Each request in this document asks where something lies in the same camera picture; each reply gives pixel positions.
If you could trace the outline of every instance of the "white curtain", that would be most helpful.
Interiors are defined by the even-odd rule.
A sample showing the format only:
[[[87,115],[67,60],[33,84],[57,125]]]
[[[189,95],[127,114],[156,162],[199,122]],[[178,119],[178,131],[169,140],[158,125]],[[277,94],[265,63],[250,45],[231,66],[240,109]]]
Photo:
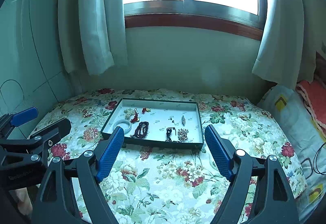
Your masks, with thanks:
[[[304,45],[303,0],[267,0],[267,18],[252,73],[294,89],[297,81],[312,81],[315,46]]]
[[[58,26],[68,73],[127,64],[122,0],[58,0]]]

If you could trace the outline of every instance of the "pink blanket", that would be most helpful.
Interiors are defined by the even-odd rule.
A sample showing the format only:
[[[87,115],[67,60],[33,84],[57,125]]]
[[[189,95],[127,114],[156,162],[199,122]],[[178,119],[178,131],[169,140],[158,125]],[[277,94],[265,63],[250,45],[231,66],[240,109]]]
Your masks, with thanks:
[[[310,112],[317,128],[326,138],[326,88],[314,79],[311,84],[303,80],[297,84],[296,91],[303,97],[304,106]]]

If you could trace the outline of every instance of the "person's hand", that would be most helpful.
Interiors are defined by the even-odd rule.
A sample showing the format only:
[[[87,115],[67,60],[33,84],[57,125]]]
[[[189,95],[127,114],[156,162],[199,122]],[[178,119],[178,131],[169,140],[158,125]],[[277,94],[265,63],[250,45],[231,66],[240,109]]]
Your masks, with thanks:
[[[18,210],[23,215],[29,215],[33,211],[31,200],[27,193],[27,188],[17,189],[15,193],[18,197]]]

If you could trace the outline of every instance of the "silver brooch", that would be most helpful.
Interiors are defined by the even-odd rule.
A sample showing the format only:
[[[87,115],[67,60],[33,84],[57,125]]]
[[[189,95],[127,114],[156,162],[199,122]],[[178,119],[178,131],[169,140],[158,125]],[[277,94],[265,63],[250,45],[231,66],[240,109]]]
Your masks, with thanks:
[[[132,115],[135,114],[135,110],[133,110],[133,109],[131,109],[131,108],[126,109],[126,110],[124,110],[123,112],[125,113],[124,118],[125,118],[126,120],[129,120],[130,116],[132,116]]]
[[[185,117],[182,115],[182,117],[181,117],[181,123],[183,124],[183,125],[185,125]]]
[[[189,132],[188,129],[183,129],[183,128],[179,129],[178,130],[178,139],[180,141],[188,140],[188,137],[187,137],[188,132]]]

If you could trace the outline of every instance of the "metal screw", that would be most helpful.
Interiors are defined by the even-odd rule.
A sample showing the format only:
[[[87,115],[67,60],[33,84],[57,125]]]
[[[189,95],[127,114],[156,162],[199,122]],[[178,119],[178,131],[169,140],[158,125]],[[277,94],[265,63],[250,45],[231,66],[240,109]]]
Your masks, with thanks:
[[[237,150],[236,153],[238,156],[244,156],[246,154],[244,150]]]
[[[37,161],[39,159],[39,156],[37,154],[33,154],[31,156],[31,161]]]
[[[271,161],[277,161],[277,157],[274,156],[274,155],[270,155],[270,156],[269,156],[269,159],[270,159]]]
[[[52,161],[53,161],[54,163],[57,163],[57,162],[59,162],[60,160],[61,160],[61,158],[58,157],[58,156],[56,156],[56,157],[54,157],[54,158],[52,159]]]
[[[90,157],[92,155],[93,155],[93,151],[91,151],[91,150],[87,150],[87,151],[84,152],[85,157]]]

